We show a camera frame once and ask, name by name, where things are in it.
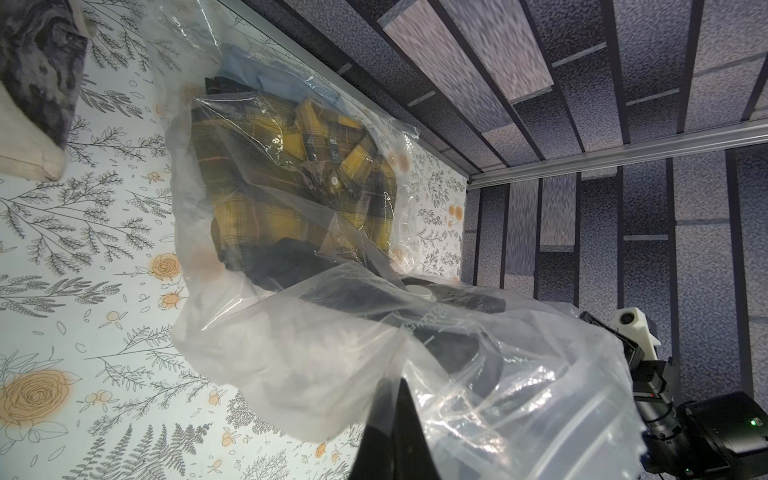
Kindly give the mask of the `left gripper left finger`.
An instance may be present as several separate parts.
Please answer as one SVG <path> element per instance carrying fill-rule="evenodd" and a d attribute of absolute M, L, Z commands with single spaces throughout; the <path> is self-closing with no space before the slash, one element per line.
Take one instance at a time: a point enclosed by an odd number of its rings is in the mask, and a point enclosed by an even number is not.
<path fill-rule="evenodd" d="M 363 437 L 349 480 L 394 478 L 393 426 L 399 383 L 383 379 L 377 384 Z"/>

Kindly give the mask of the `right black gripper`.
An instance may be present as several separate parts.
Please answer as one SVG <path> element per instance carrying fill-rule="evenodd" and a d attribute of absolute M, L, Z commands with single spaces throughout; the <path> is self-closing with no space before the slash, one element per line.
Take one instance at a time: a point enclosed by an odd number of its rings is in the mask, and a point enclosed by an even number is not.
<path fill-rule="evenodd" d="M 637 343 L 620 334 L 587 311 L 578 314 L 582 321 L 601 327 L 622 344 L 632 380 L 633 400 L 645 424 L 643 441 L 647 453 L 642 457 L 646 471 L 655 474 L 688 474 L 690 472 L 690 438 L 677 412 L 673 396 L 671 359 L 648 360 Z"/>

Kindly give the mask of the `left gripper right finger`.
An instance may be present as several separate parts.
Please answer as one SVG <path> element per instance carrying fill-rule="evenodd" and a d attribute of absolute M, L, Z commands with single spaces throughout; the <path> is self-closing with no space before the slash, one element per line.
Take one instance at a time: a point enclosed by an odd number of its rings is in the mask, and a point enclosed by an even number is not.
<path fill-rule="evenodd" d="M 440 480 L 405 379 L 400 381 L 395 410 L 395 478 Z"/>

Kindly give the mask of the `black tray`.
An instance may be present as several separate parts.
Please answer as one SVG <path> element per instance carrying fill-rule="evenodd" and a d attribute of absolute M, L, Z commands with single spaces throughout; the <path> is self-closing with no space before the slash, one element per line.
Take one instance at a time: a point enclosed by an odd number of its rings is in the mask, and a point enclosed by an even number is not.
<path fill-rule="evenodd" d="M 242 252 L 243 272 L 254 283 L 270 291 L 281 291 L 342 263 L 338 258 L 319 255 L 307 242 L 284 238 L 271 246 L 245 247 Z M 468 293 L 452 286 L 406 277 L 404 285 L 422 285 L 429 288 L 442 306 L 462 308 L 486 314 L 501 313 L 506 302 L 493 296 Z M 477 335 L 460 333 L 451 327 L 437 328 L 437 309 L 426 313 L 405 306 L 396 289 L 387 293 L 369 281 L 351 283 L 327 280 L 318 294 L 309 300 L 318 305 L 376 322 L 391 322 L 406 326 L 426 346 L 441 367 L 454 374 L 466 367 L 480 349 Z"/>

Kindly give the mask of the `clear plastic vacuum bag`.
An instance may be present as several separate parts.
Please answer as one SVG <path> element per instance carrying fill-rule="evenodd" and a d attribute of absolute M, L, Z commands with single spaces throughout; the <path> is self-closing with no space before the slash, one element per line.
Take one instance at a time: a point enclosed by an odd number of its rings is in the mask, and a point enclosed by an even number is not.
<path fill-rule="evenodd" d="M 416 272 L 417 131 L 216 1 L 150 1 L 189 297 L 175 348 L 260 420 L 360 424 L 354 479 L 636 479 L 618 336 L 575 307 Z"/>

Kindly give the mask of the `yellow black plaid shirt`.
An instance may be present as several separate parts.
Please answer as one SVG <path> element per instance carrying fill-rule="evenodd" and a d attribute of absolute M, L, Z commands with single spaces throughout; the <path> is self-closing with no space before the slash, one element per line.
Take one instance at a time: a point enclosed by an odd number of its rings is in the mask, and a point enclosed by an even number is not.
<path fill-rule="evenodd" d="M 388 251 L 396 175 L 365 127 L 307 94 L 286 99 L 225 77 L 205 85 L 191 143 L 222 263 L 243 270 L 284 239 L 315 247 L 327 240 L 325 227 L 271 190 L 331 209 Z"/>

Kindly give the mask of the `light blue shirt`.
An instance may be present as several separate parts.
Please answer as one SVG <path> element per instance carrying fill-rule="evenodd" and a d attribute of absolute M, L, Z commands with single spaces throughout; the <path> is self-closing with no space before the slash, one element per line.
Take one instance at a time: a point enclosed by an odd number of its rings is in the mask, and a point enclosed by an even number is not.
<path fill-rule="evenodd" d="M 282 64 L 277 67 L 266 65 L 254 60 L 242 48 L 231 44 L 223 46 L 222 54 L 217 72 L 219 77 L 294 103 L 301 103 L 307 98 L 321 99 L 319 93 L 287 71 Z"/>

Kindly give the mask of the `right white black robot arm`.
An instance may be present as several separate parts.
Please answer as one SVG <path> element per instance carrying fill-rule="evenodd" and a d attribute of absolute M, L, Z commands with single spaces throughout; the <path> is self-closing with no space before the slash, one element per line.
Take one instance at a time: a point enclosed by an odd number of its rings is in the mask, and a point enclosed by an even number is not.
<path fill-rule="evenodd" d="M 646 472 L 677 479 L 756 479 L 767 473 L 767 413 L 747 393 L 676 404 L 678 365 L 658 356 L 661 342 L 641 310 L 617 310 L 608 322 L 587 311 L 578 317 L 622 343 L 645 424 Z"/>

